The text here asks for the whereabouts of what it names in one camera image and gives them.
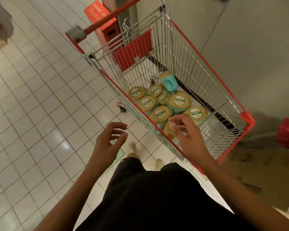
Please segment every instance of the white tiled floor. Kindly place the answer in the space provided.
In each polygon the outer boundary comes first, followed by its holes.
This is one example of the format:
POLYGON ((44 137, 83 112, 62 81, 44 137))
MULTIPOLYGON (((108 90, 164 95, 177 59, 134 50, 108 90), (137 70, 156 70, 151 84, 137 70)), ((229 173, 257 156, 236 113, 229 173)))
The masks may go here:
MULTIPOLYGON (((14 26, 0 50, 0 230, 32 230, 78 178, 112 120, 128 124, 122 150, 134 141, 147 170, 158 158, 181 163, 133 114, 120 113, 115 93, 66 40, 71 26, 88 26, 83 11, 93 1, 0 0, 14 26)), ((98 47, 94 35, 82 44, 98 47)), ((76 225, 100 203, 118 163, 98 180, 76 225)))

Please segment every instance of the red cardboard box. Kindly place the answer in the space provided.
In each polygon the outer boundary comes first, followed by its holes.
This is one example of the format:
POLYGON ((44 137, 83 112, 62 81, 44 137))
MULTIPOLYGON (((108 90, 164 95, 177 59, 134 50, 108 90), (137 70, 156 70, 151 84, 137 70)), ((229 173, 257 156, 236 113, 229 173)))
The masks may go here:
MULTIPOLYGON (((105 16, 109 15, 110 12, 100 3, 98 0, 93 2, 90 6, 85 8, 85 14, 88 16, 91 24, 97 23, 105 16)), ((104 46, 108 42, 110 42, 113 38, 120 34, 118 20, 116 18, 111 19, 103 26, 95 30, 95 34, 99 40, 101 46, 104 46)))

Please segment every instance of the gray wall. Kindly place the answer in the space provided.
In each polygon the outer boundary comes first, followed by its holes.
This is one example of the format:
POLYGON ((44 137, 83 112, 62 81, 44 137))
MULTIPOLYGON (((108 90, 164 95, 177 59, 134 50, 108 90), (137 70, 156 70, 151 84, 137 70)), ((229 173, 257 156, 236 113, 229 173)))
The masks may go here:
MULTIPOLYGON (((166 0, 171 18, 254 116, 252 134, 289 117, 289 0, 166 0)), ((158 5, 142 0, 138 19, 158 5)))

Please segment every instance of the person's right hand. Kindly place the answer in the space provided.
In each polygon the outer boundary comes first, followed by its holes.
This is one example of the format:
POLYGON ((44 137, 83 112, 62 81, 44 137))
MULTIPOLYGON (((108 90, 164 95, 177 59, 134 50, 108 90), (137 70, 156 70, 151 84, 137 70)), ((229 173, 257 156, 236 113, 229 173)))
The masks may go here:
POLYGON ((214 161, 210 155, 200 129, 187 114, 175 115, 169 118, 169 128, 179 140, 181 148, 187 159, 199 167, 214 161))

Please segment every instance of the product label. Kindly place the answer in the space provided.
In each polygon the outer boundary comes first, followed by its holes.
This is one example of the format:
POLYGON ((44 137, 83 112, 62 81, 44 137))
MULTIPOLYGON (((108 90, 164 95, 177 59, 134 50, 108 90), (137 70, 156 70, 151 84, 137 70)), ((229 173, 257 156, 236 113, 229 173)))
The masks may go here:
POLYGON ((192 109, 190 111, 190 115, 195 118, 195 119, 198 119, 198 118, 201 118, 202 116, 202 112, 200 111, 200 109, 192 109))
POLYGON ((176 96, 176 97, 174 98, 174 102, 175 102, 175 104, 177 104, 177 105, 183 105, 183 104, 185 103, 185 99, 184 99, 184 97, 182 97, 182 96, 176 96))
POLYGON ((160 101, 166 103, 168 96, 167 95, 161 95, 160 96, 160 101))
POLYGON ((140 96, 141 94, 141 91, 139 88, 134 88, 132 91, 131 91, 131 95, 132 96, 140 96))
POLYGON ((158 119, 164 119, 166 116, 166 111, 164 109, 158 109, 155 111, 154 115, 158 119))
POLYGON ((143 99, 141 104, 143 107, 149 108, 152 105, 152 100, 150 98, 143 99))
POLYGON ((152 88, 151 88, 151 92, 152 92, 153 94, 159 93, 159 92, 160 92, 160 89, 159 89, 158 87, 152 87, 152 88))

